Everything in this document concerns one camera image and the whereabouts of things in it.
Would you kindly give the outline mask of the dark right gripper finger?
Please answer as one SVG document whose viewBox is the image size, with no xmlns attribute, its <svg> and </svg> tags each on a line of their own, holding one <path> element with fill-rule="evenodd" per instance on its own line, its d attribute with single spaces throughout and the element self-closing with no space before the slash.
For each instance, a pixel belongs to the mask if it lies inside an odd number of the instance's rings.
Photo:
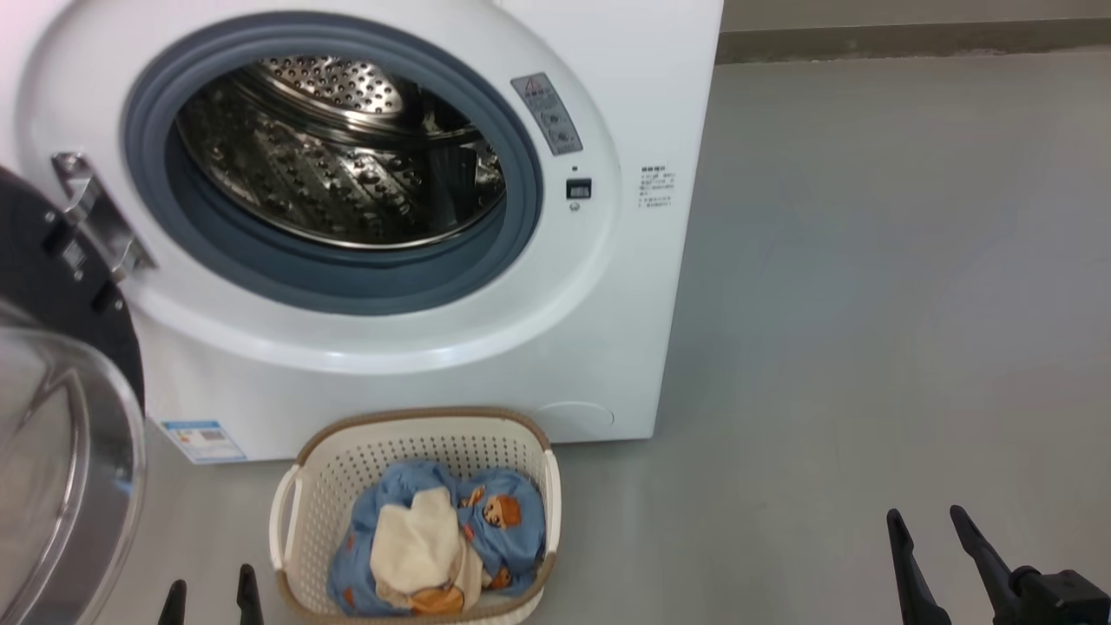
<svg viewBox="0 0 1111 625">
<path fill-rule="evenodd" d="M 885 513 L 902 624 L 951 624 L 945 609 L 937 605 L 914 557 L 914 542 L 897 508 Z"/>
<path fill-rule="evenodd" d="M 952 505 L 950 518 L 955 526 L 957 538 L 959 538 L 962 550 L 975 562 L 977 574 L 983 582 L 993 612 L 995 614 L 1015 614 L 1017 594 L 1010 585 L 1011 568 L 995 553 L 995 547 L 989 543 L 983 533 L 977 528 L 975 522 L 971 520 L 964 507 Z"/>
</svg>

